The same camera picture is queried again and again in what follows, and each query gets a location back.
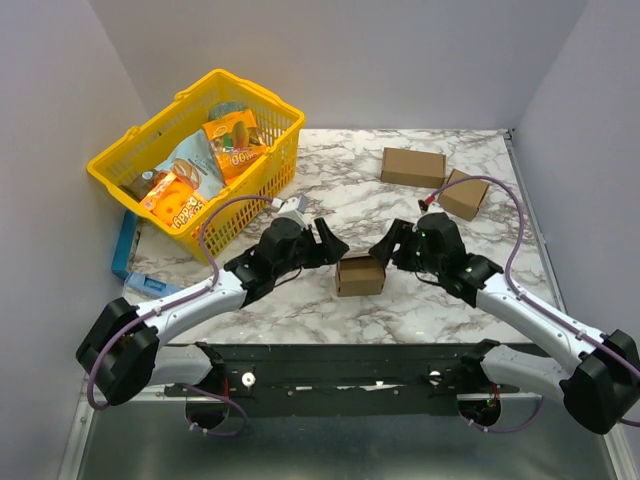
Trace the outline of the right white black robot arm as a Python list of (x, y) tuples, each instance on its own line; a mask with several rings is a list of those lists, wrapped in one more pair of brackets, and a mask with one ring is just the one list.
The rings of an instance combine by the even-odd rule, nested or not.
[(449, 295), (506, 322), (545, 353), (486, 341), (460, 367), (467, 389), (480, 392), (494, 383), (536, 393), (600, 435), (638, 402), (639, 352), (631, 336), (605, 334), (520, 288), (500, 265), (468, 252), (446, 214), (426, 214), (417, 223), (395, 220), (369, 253), (382, 266), (435, 276)]

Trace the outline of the brown cardboard box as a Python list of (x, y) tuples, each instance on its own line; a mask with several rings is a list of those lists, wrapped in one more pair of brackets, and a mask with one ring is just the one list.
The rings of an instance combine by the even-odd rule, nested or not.
[(368, 254), (343, 258), (336, 265), (335, 283), (338, 297), (380, 295), (385, 280), (384, 267)]

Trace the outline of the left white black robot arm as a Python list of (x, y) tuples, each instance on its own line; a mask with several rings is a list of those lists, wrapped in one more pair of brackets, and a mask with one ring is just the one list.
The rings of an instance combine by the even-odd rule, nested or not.
[(90, 405), (103, 410), (129, 401), (150, 384), (158, 352), (175, 337), (262, 299), (290, 272), (337, 263), (348, 250), (322, 218), (300, 225), (278, 217), (256, 245), (205, 280), (139, 305), (109, 302), (76, 351), (89, 376)]

